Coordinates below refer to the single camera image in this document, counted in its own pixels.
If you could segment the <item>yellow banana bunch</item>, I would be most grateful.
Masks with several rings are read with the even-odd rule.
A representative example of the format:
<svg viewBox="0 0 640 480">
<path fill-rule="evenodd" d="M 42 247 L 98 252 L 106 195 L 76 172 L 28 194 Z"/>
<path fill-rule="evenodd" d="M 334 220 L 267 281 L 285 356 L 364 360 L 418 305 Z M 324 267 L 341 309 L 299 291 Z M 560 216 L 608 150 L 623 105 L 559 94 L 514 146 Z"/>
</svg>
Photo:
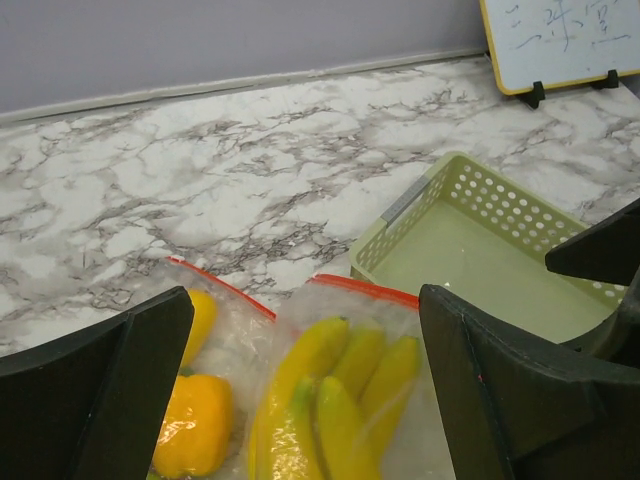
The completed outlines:
<svg viewBox="0 0 640 480">
<path fill-rule="evenodd" d="M 379 479 L 422 367 L 413 336 L 328 317 L 275 368 L 248 447 L 252 479 Z"/>
</svg>

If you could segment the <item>green plastic basket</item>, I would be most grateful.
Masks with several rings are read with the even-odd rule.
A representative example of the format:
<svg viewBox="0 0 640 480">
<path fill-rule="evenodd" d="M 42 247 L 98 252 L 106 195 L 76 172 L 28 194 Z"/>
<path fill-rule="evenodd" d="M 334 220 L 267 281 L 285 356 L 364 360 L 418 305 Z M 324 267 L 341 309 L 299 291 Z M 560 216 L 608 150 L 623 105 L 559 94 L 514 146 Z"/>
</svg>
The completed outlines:
<svg viewBox="0 0 640 480">
<path fill-rule="evenodd" d="M 555 343 L 598 326 L 625 287 L 547 270 L 585 225 L 461 152 L 418 177 L 354 242 L 351 275 L 416 295 L 440 285 Z"/>
</svg>

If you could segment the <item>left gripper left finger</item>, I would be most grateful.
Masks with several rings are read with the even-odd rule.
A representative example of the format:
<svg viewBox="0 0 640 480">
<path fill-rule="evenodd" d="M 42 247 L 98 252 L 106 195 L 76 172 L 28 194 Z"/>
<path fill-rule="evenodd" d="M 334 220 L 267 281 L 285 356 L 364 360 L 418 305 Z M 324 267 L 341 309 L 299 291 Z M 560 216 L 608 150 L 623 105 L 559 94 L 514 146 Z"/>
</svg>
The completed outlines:
<svg viewBox="0 0 640 480">
<path fill-rule="evenodd" d="M 2 357 L 2 478 L 145 478 L 193 314 L 177 286 Z"/>
</svg>

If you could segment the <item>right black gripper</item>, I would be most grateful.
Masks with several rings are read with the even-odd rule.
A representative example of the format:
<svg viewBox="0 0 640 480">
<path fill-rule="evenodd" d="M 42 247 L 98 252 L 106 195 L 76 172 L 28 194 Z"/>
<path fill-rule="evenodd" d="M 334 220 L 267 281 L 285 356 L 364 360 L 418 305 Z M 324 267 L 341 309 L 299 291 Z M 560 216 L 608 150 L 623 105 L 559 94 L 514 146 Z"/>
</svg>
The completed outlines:
<svg viewBox="0 0 640 480">
<path fill-rule="evenodd" d="M 548 271 L 629 286 L 616 310 L 595 328 L 563 342 L 575 352 L 639 367 L 639 200 L 552 248 Z"/>
</svg>

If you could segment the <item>orange yellow bell pepper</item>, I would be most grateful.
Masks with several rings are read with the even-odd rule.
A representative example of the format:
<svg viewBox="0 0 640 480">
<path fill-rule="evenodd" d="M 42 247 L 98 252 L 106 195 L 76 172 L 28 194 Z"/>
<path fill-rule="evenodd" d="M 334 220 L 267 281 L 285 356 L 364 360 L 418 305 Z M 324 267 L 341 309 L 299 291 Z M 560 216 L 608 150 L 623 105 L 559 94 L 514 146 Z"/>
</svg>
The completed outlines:
<svg viewBox="0 0 640 480">
<path fill-rule="evenodd" d="M 227 455 L 233 415 L 228 380 L 179 375 L 153 453 L 154 470 L 168 479 L 214 473 Z"/>
</svg>

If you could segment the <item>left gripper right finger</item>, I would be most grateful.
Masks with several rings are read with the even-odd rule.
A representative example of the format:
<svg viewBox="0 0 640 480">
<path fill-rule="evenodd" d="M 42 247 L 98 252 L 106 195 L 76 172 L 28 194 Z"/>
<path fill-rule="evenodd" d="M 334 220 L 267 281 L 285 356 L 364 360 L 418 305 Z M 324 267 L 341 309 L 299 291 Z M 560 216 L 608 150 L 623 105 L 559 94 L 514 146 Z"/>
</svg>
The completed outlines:
<svg viewBox="0 0 640 480">
<path fill-rule="evenodd" d="M 639 371 L 425 284 L 419 313 L 458 479 L 636 479 Z"/>
</svg>

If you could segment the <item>clear zip bag red zipper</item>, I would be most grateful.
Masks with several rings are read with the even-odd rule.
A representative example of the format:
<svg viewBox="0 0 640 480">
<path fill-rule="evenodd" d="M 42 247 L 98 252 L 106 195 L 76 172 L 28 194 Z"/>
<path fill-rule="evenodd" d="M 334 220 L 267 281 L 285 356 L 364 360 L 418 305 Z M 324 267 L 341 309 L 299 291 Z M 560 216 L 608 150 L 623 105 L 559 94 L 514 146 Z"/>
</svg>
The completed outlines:
<svg viewBox="0 0 640 480">
<path fill-rule="evenodd" d="M 153 479 L 450 479 L 453 467 L 409 294 L 318 274 L 277 311 L 182 260 L 193 326 Z"/>
</svg>

